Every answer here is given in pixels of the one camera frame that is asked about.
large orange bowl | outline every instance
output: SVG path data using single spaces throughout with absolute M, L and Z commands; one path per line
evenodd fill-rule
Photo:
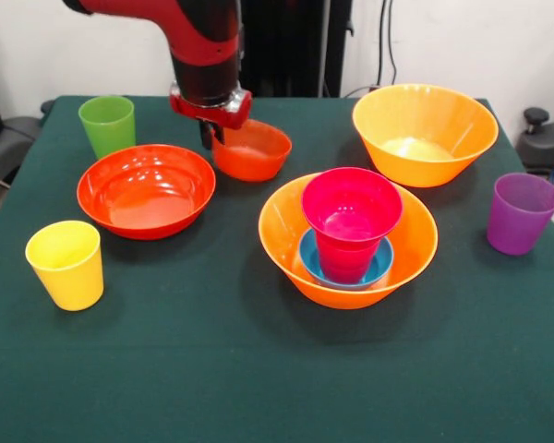
M 265 251 L 307 298 L 337 309 L 357 309 L 377 303 L 414 279 L 437 251 L 437 226 L 427 207 L 413 194 L 396 186 L 403 199 L 403 216 L 388 235 L 394 263 L 383 279 L 364 291 L 341 291 L 317 284 L 304 268 L 297 245 L 309 225 L 301 197 L 316 174 L 306 175 L 279 188 L 267 200 L 259 217 L 260 241 Z
M 191 150 L 143 145 L 94 163 L 78 183 L 78 203 L 112 233 L 157 240 L 195 221 L 215 189 L 211 165 Z
M 428 85 L 374 90 L 355 105 L 353 122 L 376 168 L 416 187 L 448 183 L 499 134 L 497 120 L 482 104 Z

orange bowl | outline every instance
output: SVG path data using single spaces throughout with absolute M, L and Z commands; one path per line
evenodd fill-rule
M 223 130 L 225 144 L 213 138 L 213 162 L 225 174 L 245 182 L 271 180 L 292 150 L 288 136 L 274 126 L 246 120 L 238 130 Z
M 448 183 L 499 134 L 497 120 L 482 104 L 428 85 L 374 90 L 355 105 L 353 122 L 376 168 L 416 187 Z
M 179 233 L 205 209 L 215 189 L 211 165 L 191 150 L 143 145 L 94 163 L 78 183 L 78 203 L 112 233 L 157 240 Z
M 437 251 L 437 226 L 427 207 L 396 185 L 404 211 L 388 234 L 394 263 L 386 276 L 364 291 L 341 291 L 315 283 L 304 268 L 297 245 L 309 228 L 302 211 L 302 193 L 316 175 L 305 175 L 283 185 L 267 200 L 259 217 L 260 241 L 265 251 L 303 295 L 320 305 L 358 309 L 377 303 L 425 270 Z

pink cup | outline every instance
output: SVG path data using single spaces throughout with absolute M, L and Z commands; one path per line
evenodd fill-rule
M 366 275 L 381 238 L 400 220 L 403 202 L 382 175 L 361 168 L 336 168 L 307 185 L 302 209 L 316 231 L 326 278 L 356 284 Z

red bowl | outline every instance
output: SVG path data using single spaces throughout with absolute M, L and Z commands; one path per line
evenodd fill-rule
M 211 165 L 191 150 L 143 145 L 94 163 L 78 183 L 78 203 L 112 233 L 157 240 L 195 221 L 215 190 Z

blue bowl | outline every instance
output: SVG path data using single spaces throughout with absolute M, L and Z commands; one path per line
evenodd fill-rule
M 299 242 L 299 256 L 309 274 L 320 284 L 332 289 L 342 291 L 363 291 L 373 283 L 381 279 L 391 268 L 394 261 L 394 250 L 388 237 L 383 237 L 379 243 L 376 255 L 371 259 L 371 265 L 367 274 L 356 284 L 341 284 L 330 281 L 324 276 L 318 259 L 318 247 L 316 246 L 316 233 L 308 229 Z

